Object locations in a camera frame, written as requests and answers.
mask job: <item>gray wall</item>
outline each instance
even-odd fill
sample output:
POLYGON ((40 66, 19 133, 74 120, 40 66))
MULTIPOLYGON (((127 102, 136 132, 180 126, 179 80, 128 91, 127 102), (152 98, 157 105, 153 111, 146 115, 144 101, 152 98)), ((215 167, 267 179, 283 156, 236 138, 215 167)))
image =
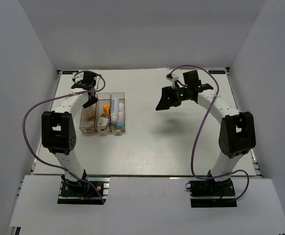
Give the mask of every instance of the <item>gray wall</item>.
POLYGON ((268 0, 231 68, 238 106, 253 113, 255 153, 285 213, 285 0, 268 0))
MULTIPOLYGON (((50 97, 56 71, 17 0, 0 0, 0 235, 5 234, 24 174, 33 158, 22 138, 22 118, 37 101, 50 97)), ((29 117, 34 148, 44 106, 29 117)))
POLYGON ((20 0, 56 69, 234 61, 265 0, 20 0))

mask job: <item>white platform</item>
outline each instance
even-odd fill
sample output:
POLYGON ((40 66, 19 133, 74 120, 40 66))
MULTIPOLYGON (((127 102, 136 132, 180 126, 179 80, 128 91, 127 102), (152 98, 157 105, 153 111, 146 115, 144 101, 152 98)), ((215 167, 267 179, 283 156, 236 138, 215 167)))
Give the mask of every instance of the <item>white platform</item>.
MULTIPOLYGON (((74 119, 77 144, 75 151, 79 162, 91 175, 167 175, 189 176, 190 156, 197 130, 206 110, 193 101, 166 111, 155 111, 161 88, 169 86, 165 79, 167 69, 153 70, 95 70, 103 75, 107 85, 103 92, 125 92, 126 133, 83 135, 79 130, 80 114, 74 119)), ((183 82, 182 73, 178 70, 183 82)), ((202 83, 216 87, 213 80, 199 71, 202 83)), ((226 75, 214 75, 220 86, 221 97, 235 107, 226 75)), ((56 96, 70 92, 72 75, 62 75, 56 96)), ((54 102, 57 107, 62 101, 54 102)), ((198 175, 206 175, 219 155, 219 128, 217 121, 209 116, 198 141, 194 169, 198 175)), ((43 147, 39 157, 59 164, 57 159, 43 147)), ((255 175, 251 153, 241 159, 235 169, 244 169, 255 175)), ((62 174, 56 168, 37 163, 35 174, 62 174)))
MULTIPOLYGON (((58 205, 58 176, 26 176, 10 226, 20 235, 278 235, 285 217, 269 179, 237 208, 191 208, 187 179, 111 178, 105 205, 58 205)), ((236 193, 245 179, 234 179, 236 193)))

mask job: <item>bottle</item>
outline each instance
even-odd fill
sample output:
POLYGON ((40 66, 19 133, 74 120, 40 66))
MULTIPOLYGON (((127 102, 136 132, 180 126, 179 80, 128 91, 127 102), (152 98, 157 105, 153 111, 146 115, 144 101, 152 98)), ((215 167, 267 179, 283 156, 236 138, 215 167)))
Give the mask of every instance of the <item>bottle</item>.
POLYGON ((116 124, 118 119, 118 97, 113 97, 111 102, 111 123, 116 124))
POLYGON ((116 124, 116 128, 123 131, 124 127, 125 127, 125 104, 119 103, 118 122, 116 124))

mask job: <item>purple cable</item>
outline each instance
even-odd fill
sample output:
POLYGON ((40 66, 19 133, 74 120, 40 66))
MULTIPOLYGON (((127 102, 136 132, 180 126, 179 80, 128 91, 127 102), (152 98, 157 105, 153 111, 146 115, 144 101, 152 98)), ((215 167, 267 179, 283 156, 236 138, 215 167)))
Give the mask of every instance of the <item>purple cable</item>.
POLYGON ((60 97, 55 97, 55 98, 47 99, 47 100, 44 100, 44 101, 41 101, 41 102, 35 104, 33 107, 31 107, 31 108, 26 112, 26 114, 25 114, 25 116, 24 116, 24 119, 23 119, 23 122, 22 122, 22 132, 23 132, 23 136, 24 136, 24 139, 25 139, 25 143, 26 143, 26 145, 27 145, 27 147, 28 147, 30 153, 34 156, 34 158, 36 158, 39 162, 41 162, 41 163, 43 163, 43 164, 45 164, 45 165, 48 165, 48 166, 51 166, 51 167, 55 167, 55 168, 58 168, 58 169, 62 169, 62 170, 64 170, 65 172, 68 172, 68 173, 69 173, 72 177, 74 177, 76 180, 79 180, 79 181, 81 181, 81 182, 84 182, 84 183, 90 185, 90 186, 96 191, 96 193, 97 193, 98 196, 100 197, 102 203, 104 204, 104 199, 102 198, 101 194, 100 194, 99 191, 97 190, 96 186, 94 186, 91 182, 79 178, 77 175, 75 175, 73 172, 69 171, 69 170, 66 169, 65 167, 62 167, 62 166, 60 166, 60 165, 54 165, 54 164, 51 164, 51 163, 47 163, 47 162, 45 162, 44 160, 42 160, 41 158, 39 158, 39 157, 37 156, 37 154, 35 153, 35 151, 32 149, 32 147, 30 146, 30 143, 29 143, 29 141, 28 141, 28 137, 27 137, 27 134, 26 134, 26 128, 25 128, 26 119, 27 119, 29 113, 30 113, 34 108, 38 107, 39 105, 42 105, 42 104, 45 104, 45 103, 47 103, 47 102, 51 102, 51 101, 54 101, 54 100, 63 99, 63 98, 66 98, 66 97, 71 97, 71 96, 76 95, 76 94, 83 94, 83 93, 100 92, 100 91, 102 91, 102 90, 104 89, 106 83, 105 83, 104 78, 103 78, 101 75, 98 74, 98 76, 99 76, 99 77, 102 79, 102 81, 103 81, 103 87, 100 88, 100 89, 98 89, 98 90, 81 91, 81 92, 76 92, 75 94, 66 94, 66 95, 63 95, 63 96, 60 96, 60 97))
POLYGON ((201 122, 199 130, 197 131, 195 142, 193 144, 192 153, 191 153, 191 173, 198 180, 213 180, 213 179, 217 179, 217 178, 224 177, 224 176, 227 176, 227 175, 233 175, 233 174, 235 174, 237 172, 243 172, 246 175, 246 177, 247 177, 247 183, 246 183, 244 191, 235 199, 235 200, 238 200, 239 198, 241 198, 245 194, 245 192, 247 191, 247 189, 249 187, 250 177, 249 177, 248 173, 245 170, 239 169, 239 170, 235 170, 235 171, 233 171, 231 173, 225 173, 225 174, 222 174, 222 175, 217 175, 217 176, 212 176, 212 177, 199 177, 199 176, 197 176, 195 174, 195 171, 193 169, 193 163, 194 163, 194 159, 195 159, 195 151, 196 151, 197 141, 199 139, 200 133, 201 133, 203 125, 204 125, 204 123, 205 123, 205 121, 207 119, 207 116, 209 115, 209 113, 210 113, 210 111, 211 111, 211 109, 213 107, 213 104, 214 104, 215 100, 217 99, 217 95, 219 94, 219 84, 218 84, 217 80, 207 70, 205 70, 203 68, 200 68, 198 66, 182 65, 182 66, 177 67, 176 69, 173 69, 170 72, 170 74, 172 74, 175 70, 177 70, 177 69, 179 69, 181 67, 193 67, 193 68, 196 68, 196 69, 199 69, 199 70, 203 70, 204 72, 206 72, 214 80, 214 82, 216 84, 216 92, 215 92, 214 98, 213 98, 209 108, 207 109, 205 115, 204 115, 204 118, 203 118, 203 120, 201 122))

